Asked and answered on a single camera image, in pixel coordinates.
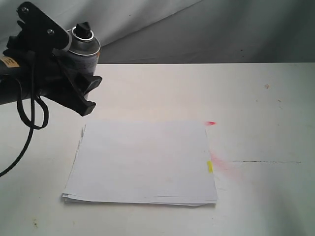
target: bolt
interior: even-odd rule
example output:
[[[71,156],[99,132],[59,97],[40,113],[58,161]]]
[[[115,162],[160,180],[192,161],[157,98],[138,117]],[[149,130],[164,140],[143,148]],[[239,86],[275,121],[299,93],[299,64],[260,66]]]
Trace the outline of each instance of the bolt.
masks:
[[[48,29],[48,30],[47,30],[47,33],[48,33],[49,35],[53,35],[55,32],[54,32],[52,29]]]
[[[26,14],[26,13],[29,12],[29,9],[23,6],[23,7],[21,8],[21,11]]]

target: yellow mark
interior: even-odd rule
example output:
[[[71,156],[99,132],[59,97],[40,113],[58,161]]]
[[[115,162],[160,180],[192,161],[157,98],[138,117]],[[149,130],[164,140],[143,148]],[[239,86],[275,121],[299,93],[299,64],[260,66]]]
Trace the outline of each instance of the yellow mark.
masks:
[[[0,60],[2,60],[2,62],[9,68],[20,67],[19,64],[10,57],[2,57]]]
[[[211,161],[207,161],[207,165],[208,165],[208,171],[209,171],[209,173],[212,173],[213,170],[212,170],[212,163],[211,163]]]

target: silver can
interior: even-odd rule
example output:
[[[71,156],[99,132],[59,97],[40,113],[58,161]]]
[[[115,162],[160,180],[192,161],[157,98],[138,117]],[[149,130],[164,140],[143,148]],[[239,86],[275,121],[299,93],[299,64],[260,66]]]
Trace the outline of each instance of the silver can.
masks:
[[[72,41],[65,56],[74,62],[81,74],[93,75],[99,57],[100,42],[94,37],[89,23],[77,24],[68,30],[68,33]]]

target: white paper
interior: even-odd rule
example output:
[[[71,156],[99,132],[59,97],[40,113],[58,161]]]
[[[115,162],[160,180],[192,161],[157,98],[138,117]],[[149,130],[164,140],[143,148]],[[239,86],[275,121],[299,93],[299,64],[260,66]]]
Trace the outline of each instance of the white paper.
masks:
[[[64,190],[68,200],[215,203],[209,145],[195,121],[91,121]]]

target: tabletop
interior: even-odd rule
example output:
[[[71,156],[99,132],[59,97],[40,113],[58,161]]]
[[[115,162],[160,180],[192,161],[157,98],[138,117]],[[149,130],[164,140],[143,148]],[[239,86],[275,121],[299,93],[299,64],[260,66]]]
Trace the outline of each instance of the tabletop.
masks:
[[[46,100],[48,126],[0,178],[1,236],[314,235],[315,63],[100,64],[95,74],[103,81],[89,94],[93,113],[80,117]],[[15,104],[0,114],[4,169],[28,128]],[[206,130],[218,203],[65,204],[88,119],[215,122]]]

